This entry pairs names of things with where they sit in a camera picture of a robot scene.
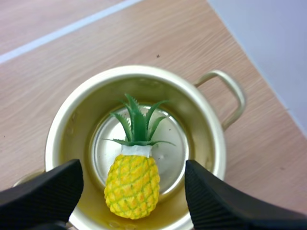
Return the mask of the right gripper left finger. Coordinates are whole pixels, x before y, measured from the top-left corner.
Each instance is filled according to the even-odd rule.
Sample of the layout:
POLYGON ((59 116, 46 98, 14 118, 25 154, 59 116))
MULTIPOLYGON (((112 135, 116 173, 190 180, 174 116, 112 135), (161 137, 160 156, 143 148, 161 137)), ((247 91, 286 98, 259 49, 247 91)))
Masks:
POLYGON ((65 230, 83 192, 79 160, 0 193, 2 230, 65 230))

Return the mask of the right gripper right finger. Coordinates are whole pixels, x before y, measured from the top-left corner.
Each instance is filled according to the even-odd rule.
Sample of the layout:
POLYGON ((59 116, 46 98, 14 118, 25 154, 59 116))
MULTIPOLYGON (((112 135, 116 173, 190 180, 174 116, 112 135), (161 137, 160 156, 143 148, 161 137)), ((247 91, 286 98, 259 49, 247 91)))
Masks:
POLYGON ((187 160, 185 193, 196 230, 305 230, 307 216, 249 196, 195 160, 187 160))

